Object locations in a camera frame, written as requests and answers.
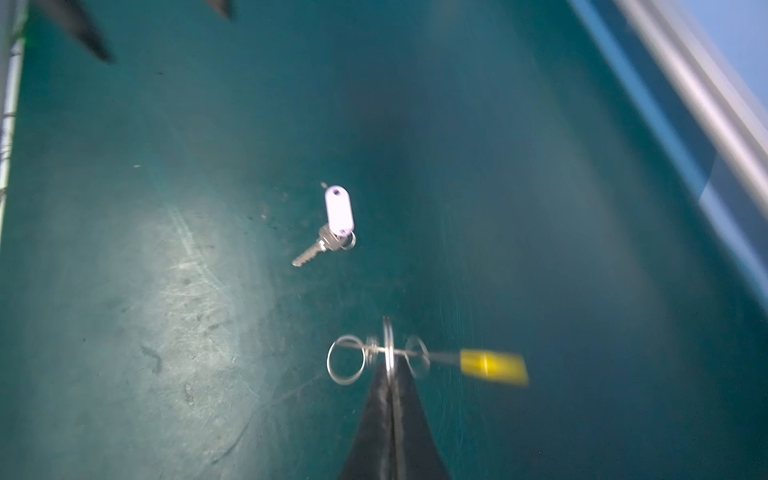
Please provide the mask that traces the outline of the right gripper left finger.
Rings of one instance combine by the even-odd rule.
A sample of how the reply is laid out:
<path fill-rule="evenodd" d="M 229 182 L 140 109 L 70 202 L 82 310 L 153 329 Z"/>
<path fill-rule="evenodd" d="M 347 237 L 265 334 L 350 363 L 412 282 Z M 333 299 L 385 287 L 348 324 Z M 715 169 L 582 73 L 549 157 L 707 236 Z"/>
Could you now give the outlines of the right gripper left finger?
<path fill-rule="evenodd" d="M 339 479 L 393 478 L 392 399 L 386 366 L 380 364 Z"/>

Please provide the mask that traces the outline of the right floor aluminium rail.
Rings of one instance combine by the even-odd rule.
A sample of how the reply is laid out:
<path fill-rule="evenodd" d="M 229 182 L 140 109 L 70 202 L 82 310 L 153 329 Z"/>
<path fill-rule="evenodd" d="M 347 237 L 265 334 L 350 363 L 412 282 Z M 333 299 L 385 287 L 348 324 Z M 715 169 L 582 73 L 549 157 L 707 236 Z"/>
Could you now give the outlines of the right floor aluminium rail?
<path fill-rule="evenodd" d="M 767 108 L 681 1 L 571 7 L 735 258 L 767 299 Z"/>

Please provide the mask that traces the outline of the large keyring with yellow grip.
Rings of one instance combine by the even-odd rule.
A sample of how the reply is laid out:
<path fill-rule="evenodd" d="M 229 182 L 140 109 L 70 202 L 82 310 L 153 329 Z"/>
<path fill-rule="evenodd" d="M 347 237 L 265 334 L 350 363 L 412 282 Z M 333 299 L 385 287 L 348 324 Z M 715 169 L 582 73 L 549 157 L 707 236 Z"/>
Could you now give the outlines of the large keyring with yellow grip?
<path fill-rule="evenodd" d="M 338 385 L 354 384 L 366 371 L 374 367 L 379 359 L 384 360 L 388 379 L 393 379 L 400 360 L 406 364 L 408 372 L 415 379 L 429 374 L 434 364 L 448 365 L 458 369 L 462 375 L 491 383 L 526 387 L 530 384 L 530 375 L 524 357 L 518 353 L 494 352 L 478 349 L 461 349 L 455 352 L 431 351 L 418 336 L 411 335 L 403 347 L 395 344 L 392 320 L 383 319 L 383 337 L 374 335 L 361 339 L 352 334 L 339 336 L 328 348 L 326 371 Z M 346 376 L 338 374 L 333 368 L 333 355 L 338 350 L 352 350 L 360 354 L 360 366 Z"/>

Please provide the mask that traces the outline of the left floor aluminium rail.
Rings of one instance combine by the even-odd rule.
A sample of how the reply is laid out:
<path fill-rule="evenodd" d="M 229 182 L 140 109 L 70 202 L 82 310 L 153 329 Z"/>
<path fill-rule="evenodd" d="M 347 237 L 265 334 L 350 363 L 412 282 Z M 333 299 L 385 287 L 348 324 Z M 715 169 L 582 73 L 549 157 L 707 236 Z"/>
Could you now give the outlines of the left floor aluminium rail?
<path fill-rule="evenodd" d="M 1 2 L 1 221 L 4 221 L 7 203 L 27 19 L 27 1 Z"/>

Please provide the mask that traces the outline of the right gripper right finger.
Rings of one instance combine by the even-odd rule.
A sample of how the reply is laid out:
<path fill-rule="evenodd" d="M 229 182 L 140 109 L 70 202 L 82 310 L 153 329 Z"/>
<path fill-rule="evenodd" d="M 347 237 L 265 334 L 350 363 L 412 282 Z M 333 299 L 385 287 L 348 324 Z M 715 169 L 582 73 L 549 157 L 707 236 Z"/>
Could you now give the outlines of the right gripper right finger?
<path fill-rule="evenodd" d="M 394 479 L 449 479 L 406 362 L 392 379 Z"/>

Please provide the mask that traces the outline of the silver key with white tag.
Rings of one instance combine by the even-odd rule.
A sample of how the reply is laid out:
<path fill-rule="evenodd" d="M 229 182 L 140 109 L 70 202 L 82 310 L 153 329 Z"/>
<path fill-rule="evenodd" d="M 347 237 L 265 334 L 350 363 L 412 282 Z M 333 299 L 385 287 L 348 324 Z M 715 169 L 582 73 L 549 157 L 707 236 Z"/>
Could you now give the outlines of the silver key with white tag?
<path fill-rule="evenodd" d="M 325 252 L 349 251 L 356 246 L 355 222 L 348 191 L 338 185 L 325 190 L 327 222 L 319 229 L 316 241 L 297 256 L 294 267 L 302 267 Z"/>

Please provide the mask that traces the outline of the floor aluminium rail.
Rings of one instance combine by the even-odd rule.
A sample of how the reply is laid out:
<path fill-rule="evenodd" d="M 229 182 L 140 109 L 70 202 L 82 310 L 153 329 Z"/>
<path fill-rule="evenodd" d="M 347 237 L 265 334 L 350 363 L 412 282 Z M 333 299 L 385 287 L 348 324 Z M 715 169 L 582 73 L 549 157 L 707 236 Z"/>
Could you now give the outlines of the floor aluminium rail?
<path fill-rule="evenodd" d="M 7 203 L 27 19 L 27 1 L 1 2 L 1 221 L 4 221 Z"/>
<path fill-rule="evenodd" d="M 571 7 L 735 258 L 767 299 L 767 108 L 681 1 Z"/>

